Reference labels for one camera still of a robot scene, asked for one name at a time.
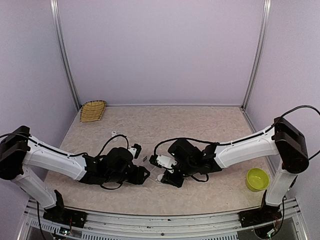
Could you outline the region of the clear plastic pill organizer box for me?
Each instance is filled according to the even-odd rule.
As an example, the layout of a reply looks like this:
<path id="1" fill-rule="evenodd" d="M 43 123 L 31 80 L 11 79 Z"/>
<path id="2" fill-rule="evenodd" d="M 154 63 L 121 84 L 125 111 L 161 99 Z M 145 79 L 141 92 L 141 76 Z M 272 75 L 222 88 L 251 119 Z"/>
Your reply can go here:
<path id="1" fill-rule="evenodd" d="M 157 176 L 163 175 L 165 170 L 163 168 L 158 168 L 158 167 L 150 164 L 148 156 L 145 156 L 143 158 L 141 165 L 143 167 L 146 167 L 150 171 L 150 176 L 147 180 L 149 182 L 153 182 L 154 184 L 160 185 L 161 182 L 157 181 Z"/>

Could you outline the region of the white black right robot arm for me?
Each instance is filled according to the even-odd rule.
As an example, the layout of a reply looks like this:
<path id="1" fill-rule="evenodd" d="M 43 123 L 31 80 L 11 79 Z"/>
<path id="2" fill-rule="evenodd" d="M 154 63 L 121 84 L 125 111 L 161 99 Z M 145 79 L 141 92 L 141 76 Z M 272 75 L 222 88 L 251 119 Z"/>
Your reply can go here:
<path id="1" fill-rule="evenodd" d="M 169 156 L 157 155 L 155 162 L 184 179 L 194 174 L 220 172 L 232 165 L 266 156 L 279 155 L 282 163 L 267 188 L 264 204 L 257 208 L 256 218 L 266 222 L 275 212 L 298 174 L 309 167 L 305 136 L 283 117 L 272 126 L 247 137 L 226 143 L 212 143 L 199 150 L 186 138 L 177 139 L 168 149 Z"/>

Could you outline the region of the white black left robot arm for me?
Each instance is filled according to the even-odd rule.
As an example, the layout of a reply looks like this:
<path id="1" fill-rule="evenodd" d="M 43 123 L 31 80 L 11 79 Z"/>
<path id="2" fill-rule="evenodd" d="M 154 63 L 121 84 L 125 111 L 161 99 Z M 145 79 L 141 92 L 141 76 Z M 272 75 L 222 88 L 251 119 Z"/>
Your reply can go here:
<path id="1" fill-rule="evenodd" d="M 141 151 L 138 144 L 114 147 L 105 155 L 75 154 L 40 141 L 24 125 L 1 135 L 0 139 L 1 179 L 15 183 L 61 223 L 70 218 L 69 209 L 64 207 L 61 194 L 47 187 L 32 167 L 101 187 L 106 183 L 122 185 L 124 182 L 142 185 L 150 176 L 145 167 L 134 164 Z"/>

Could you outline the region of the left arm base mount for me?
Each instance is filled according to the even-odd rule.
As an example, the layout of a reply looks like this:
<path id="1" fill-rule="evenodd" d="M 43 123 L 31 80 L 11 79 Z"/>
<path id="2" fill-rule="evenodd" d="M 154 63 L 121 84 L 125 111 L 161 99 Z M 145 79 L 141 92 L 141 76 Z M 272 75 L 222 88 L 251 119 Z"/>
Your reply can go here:
<path id="1" fill-rule="evenodd" d="M 44 210 L 43 218 L 69 227 L 83 228 L 87 220 L 87 213 L 66 208 L 62 195 L 57 190 L 54 190 L 54 193 L 55 205 Z"/>

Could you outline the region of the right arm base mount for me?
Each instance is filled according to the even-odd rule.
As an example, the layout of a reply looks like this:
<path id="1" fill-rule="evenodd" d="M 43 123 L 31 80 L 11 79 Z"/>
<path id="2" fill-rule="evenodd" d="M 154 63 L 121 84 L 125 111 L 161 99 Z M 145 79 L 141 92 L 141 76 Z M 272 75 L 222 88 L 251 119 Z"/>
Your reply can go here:
<path id="1" fill-rule="evenodd" d="M 276 218 L 281 219 L 283 215 L 280 211 L 280 205 L 271 206 L 267 204 L 266 197 L 264 196 L 260 207 L 240 211 L 238 216 L 241 227 L 246 228 L 272 222 L 275 221 Z"/>

